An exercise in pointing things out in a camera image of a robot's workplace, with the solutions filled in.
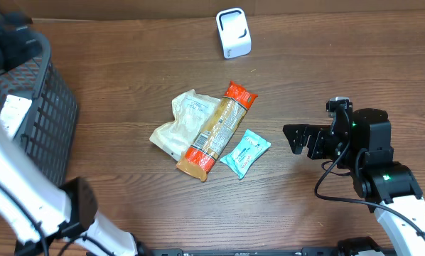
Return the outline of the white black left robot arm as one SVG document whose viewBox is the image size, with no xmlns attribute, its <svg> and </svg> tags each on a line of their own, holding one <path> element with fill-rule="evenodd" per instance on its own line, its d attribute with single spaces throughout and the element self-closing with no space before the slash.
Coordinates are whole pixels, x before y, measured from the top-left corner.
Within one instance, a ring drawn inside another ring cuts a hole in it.
<svg viewBox="0 0 425 256">
<path fill-rule="evenodd" d="M 64 240 L 88 255 L 149 255 L 100 213 L 84 178 L 66 179 L 79 106 L 29 23 L 0 17 L 0 215 L 16 234 L 15 254 L 47 255 Z"/>
</svg>

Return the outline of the beige clear plastic pouch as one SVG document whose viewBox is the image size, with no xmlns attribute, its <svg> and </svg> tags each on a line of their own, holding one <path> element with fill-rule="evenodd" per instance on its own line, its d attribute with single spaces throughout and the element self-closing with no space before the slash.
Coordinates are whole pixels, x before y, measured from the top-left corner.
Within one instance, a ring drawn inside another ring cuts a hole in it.
<svg viewBox="0 0 425 256">
<path fill-rule="evenodd" d="M 179 161 L 219 102 L 220 99 L 197 94 L 194 89 L 180 94 L 171 102 L 174 120 L 157 127 L 150 142 Z"/>
</svg>

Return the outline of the orange spaghetti package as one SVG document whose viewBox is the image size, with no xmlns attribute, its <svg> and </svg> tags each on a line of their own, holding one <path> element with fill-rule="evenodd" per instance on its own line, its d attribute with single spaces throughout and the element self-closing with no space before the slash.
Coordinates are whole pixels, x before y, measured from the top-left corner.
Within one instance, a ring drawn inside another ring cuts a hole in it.
<svg viewBox="0 0 425 256">
<path fill-rule="evenodd" d="M 231 140 L 258 95 L 244 86 L 230 82 L 215 111 L 202 126 L 176 168 L 206 181 L 221 153 Z"/>
</svg>

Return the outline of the white cosmetic tube gold cap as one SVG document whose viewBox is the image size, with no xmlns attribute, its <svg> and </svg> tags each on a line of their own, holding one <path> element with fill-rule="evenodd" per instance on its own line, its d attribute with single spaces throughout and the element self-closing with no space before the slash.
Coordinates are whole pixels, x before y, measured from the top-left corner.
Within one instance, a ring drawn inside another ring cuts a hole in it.
<svg viewBox="0 0 425 256">
<path fill-rule="evenodd" d="M 7 95 L 0 112 L 0 123 L 10 139 L 16 136 L 18 129 L 23 123 L 32 100 L 15 95 Z"/>
</svg>

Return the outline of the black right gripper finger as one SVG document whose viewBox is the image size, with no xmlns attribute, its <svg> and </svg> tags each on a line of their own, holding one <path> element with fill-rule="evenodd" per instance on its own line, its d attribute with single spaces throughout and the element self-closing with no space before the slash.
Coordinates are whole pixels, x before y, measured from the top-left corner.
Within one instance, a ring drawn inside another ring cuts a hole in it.
<svg viewBox="0 0 425 256">
<path fill-rule="evenodd" d="M 306 143 L 310 136 L 309 124 L 286 124 L 283 133 L 290 143 Z"/>
<path fill-rule="evenodd" d="M 294 154 L 301 154 L 303 151 L 303 148 L 307 145 L 309 140 L 309 137 L 302 136 L 302 137 L 296 137 L 294 139 L 290 139 L 290 147 Z"/>
</svg>

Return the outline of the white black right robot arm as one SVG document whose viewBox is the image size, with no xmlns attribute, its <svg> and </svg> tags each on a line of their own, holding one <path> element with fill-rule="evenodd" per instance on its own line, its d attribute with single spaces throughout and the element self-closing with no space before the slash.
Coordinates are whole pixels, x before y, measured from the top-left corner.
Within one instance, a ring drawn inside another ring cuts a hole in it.
<svg viewBox="0 0 425 256">
<path fill-rule="evenodd" d="M 425 255 L 425 200 L 409 167 L 394 161 L 391 124 L 384 110 L 354 112 L 337 107 L 330 126 L 286 124 L 283 133 L 294 154 L 308 148 L 310 159 L 327 159 L 347 169 L 357 198 L 326 201 L 366 205 L 384 228 L 398 255 Z"/>
</svg>

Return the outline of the grey plastic mesh basket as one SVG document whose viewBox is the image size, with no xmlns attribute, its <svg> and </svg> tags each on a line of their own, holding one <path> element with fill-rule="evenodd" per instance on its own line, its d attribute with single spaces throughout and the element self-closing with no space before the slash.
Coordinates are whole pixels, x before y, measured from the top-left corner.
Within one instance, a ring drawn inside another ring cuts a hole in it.
<svg viewBox="0 0 425 256">
<path fill-rule="evenodd" d="M 79 105 L 72 90 L 51 61 L 51 47 L 41 33 L 33 33 L 41 52 L 0 75 L 0 108 L 5 102 L 22 107 L 1 118 L 4 130 L 31 158 L 45 177 L 64 183 Z"/>
</svg>

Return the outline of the teal wet wipes pack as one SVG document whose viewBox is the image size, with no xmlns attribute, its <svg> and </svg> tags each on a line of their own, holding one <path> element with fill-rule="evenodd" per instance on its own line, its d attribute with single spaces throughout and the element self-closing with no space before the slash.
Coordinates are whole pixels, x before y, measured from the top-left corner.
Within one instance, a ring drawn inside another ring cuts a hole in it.
<svg viewBox="0 0 425 256">
<path fill-rule="evenodd" d="M 220 159 L 226 164 L 239 180 L 243 179 L 251 165 L 271 146 L 263 137 L 247 129 L 239 144 L 227 155 Z"/>
</svg>

